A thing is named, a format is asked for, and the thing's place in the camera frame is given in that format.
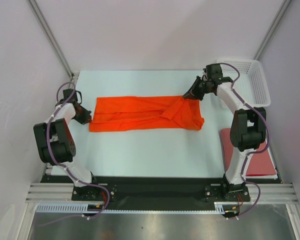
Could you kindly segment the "orange t shirt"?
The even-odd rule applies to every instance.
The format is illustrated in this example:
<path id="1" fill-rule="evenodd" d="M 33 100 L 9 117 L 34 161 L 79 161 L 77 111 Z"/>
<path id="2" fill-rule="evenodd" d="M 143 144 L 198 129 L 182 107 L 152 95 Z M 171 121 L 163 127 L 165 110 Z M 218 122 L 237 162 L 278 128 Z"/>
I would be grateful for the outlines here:
<path id="1" fill-rule="evenodd" d="M 176 96 L 98 97 L 89 131 L 124 132 L 150 129 L 200 131 L 205 123 L 200 102 Z"/>

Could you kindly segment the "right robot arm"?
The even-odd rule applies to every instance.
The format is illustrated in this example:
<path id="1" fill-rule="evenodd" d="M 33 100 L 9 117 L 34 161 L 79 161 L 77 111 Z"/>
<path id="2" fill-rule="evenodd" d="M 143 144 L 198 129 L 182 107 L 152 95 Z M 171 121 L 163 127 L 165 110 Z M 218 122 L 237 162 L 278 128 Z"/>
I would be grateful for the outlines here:
<path id="1" fill-rule="evenodd" d="M 225 172 L 227 184 L 220 188 L 221 196 L 232 201 L 239 194 L 236 185 L 241 185 L 246 180 L 247 167 L 254 154 L 265 152 L 258 150 L 266 137 L 267 123 L 266 110 L 261 107 L 253 107 L 246 102 L 234 89 L 234 81 L 230 77 L 204 79 L 206 76 L 197 76 L 190 89 L 182 96 L 188 100 L 203 100 L 204 95 L 213 93 L 218 96 L 233 114 L 230 128 L 230 141 L 234 147 L 230 165 Z"/>

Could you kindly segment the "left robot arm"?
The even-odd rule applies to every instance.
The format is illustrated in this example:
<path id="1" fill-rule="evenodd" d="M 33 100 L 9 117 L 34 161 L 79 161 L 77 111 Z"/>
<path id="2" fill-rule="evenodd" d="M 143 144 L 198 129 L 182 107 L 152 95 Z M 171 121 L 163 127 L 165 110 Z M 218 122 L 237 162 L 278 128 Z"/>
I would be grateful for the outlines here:
<path id="1" fill-rule="evenodd" d="M 77 149 L 69 129 L 73 120 L 87 124 L 91 120 L 90 112 L 77 104 L 62 103 L 46 121 L 33 126 L 39 158 L 61 169 L 76 187 L 84 187 L 83 194 L 88 199 L 95 200 L 101 188 L 92 182 L 93 174 L 74 160 Z"/>

